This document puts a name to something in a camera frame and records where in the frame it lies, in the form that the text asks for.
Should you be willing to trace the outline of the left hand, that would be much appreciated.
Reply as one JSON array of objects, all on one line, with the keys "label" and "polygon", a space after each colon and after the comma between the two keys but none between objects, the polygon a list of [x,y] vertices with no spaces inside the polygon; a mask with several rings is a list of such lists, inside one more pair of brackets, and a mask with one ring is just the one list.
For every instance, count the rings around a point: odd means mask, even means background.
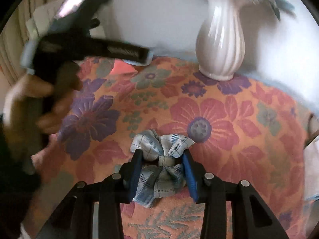
[{"label": "left hand", "polygon": [[67,64],[65,81],[55,87],[34,74],[25,74],[7,93],[3,109],[3,132],[6,136],[24,136],[28,129],[53,134],[70,110],[74,92],[82,88],[77,64]]}]

